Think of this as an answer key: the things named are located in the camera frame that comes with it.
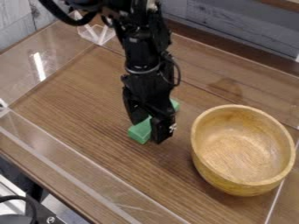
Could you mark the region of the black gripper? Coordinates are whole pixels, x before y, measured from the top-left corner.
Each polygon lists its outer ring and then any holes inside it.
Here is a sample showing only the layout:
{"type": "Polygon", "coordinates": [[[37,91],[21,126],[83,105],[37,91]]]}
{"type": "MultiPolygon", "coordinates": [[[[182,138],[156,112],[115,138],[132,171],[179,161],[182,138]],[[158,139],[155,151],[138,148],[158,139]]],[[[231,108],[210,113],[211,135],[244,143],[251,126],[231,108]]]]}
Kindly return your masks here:
{"type": "Polygon", "coordinates": [[[151,140],[160,144],[174,135],[176,126],[175,110],[170,95],[174,90],[174,66],[160,65],[148,69],[126,67],[122,76],[123,102],[131,123],[138,125],[147,117],[151,118],[151,140]]]}

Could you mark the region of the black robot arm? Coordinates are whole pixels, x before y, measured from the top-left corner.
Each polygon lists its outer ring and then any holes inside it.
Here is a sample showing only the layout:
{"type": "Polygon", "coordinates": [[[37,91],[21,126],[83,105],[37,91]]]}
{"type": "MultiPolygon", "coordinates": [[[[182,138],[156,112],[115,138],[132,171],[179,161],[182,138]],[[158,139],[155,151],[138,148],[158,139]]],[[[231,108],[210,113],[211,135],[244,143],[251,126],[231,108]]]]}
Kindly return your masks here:
{"type": "Polygon", "coordinates": [[[168,52],[172,32],[164,22],[159,0],[62,0],[86,12],[72,18],[53,2],[39,0],[67,25],[87,25],[95,17],[114,29],[126,53],[123,102],[132,124],[150,122],[150,137],[162,143],[174,135],[175,108],[171,92],[180,85],[182,71],[168,52]]]}

